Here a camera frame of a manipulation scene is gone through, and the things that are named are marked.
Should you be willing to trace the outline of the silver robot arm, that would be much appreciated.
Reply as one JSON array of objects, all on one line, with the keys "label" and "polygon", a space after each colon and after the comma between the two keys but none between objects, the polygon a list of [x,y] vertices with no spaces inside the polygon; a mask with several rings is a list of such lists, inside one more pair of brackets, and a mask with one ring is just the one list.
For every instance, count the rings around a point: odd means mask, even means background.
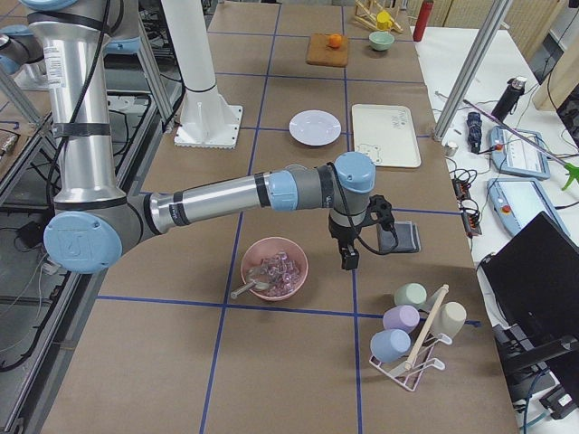
[{"label": "silver robot arm", "polygon": [[26,25],[1,29],[1,67],[8,75],[25,68],[35,79],[46,77],[43,46]]},{"label": "silver robot arm", "polygon": [[360,231],[377,221],[375,165],[357,152],[313,169],[291,166],[175,193],[128,196],[118,187],[103,55],[110,42],[136,37],[134,1],[30,1],[28,23],[41,41],[59,145],[61,189],[43,244],[80,274],[115,264],[140,242],[174,227],[253,208],[326,208],[344,269],[358,264]]}]

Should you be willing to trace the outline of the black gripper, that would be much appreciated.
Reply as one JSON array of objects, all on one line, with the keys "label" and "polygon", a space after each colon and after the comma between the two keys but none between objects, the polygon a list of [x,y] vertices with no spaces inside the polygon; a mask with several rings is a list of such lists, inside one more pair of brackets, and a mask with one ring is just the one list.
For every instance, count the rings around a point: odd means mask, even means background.
[{"label": "black gripper", "polygon": [[341,256],[341,268],[344,270],[357,269],[360,258],[355,247],[355,240],[359,234],[357,228],[352,227],[347,217],[339,212],[329,213],[328,228],[331,237],[337,241]]}]

